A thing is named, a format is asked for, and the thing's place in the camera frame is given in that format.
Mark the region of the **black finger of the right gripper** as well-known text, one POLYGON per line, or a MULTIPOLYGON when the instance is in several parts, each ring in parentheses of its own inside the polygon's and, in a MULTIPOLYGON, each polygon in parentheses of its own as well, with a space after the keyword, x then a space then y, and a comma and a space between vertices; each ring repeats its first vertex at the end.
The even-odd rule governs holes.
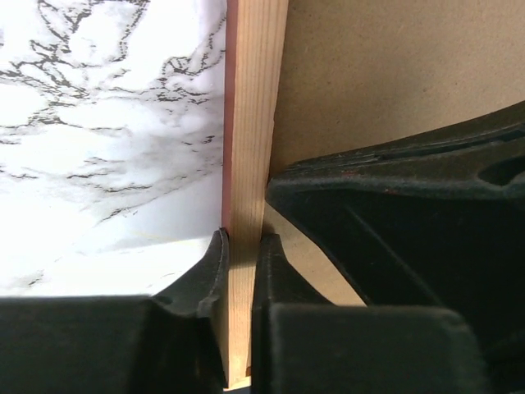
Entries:
POLYGON ((368 305, 460 313, 498 393, 524 389, 524 106, 295 163, 267 202, 368 305))

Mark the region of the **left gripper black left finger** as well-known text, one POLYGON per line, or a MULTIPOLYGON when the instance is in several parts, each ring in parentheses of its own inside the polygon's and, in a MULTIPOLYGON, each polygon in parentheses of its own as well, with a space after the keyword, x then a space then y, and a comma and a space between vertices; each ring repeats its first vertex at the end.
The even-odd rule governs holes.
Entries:
POLYGON ((229 240, 156 295, 4 298, 4 393, 220 393, 229 240))

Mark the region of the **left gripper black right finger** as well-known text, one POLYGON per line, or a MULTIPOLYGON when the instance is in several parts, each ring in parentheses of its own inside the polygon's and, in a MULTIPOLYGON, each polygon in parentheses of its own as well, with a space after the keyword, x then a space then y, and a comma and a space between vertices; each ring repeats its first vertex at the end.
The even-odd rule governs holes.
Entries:
POLYGON ((262 238, 251 318, 254 393, 488 393, 476 339, 447 309, 338 306, 262 238))

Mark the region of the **brown cardboard backing board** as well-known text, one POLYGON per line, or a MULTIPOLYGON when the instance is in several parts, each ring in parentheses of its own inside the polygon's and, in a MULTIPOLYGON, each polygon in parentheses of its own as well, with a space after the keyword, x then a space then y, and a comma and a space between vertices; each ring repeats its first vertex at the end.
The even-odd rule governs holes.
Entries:
POLYGON ((293 1, 270 168, 523 99, 521 1, 293 1))

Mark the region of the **orange wooden picture frame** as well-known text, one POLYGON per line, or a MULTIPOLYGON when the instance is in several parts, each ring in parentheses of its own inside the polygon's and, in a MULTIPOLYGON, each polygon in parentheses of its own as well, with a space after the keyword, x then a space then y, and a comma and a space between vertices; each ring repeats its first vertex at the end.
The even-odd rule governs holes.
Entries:
POLYGON ((285 40, 286 1, 229 1, 222 224, 230 238, 228 378, 248 382, 250 309, 285 40))

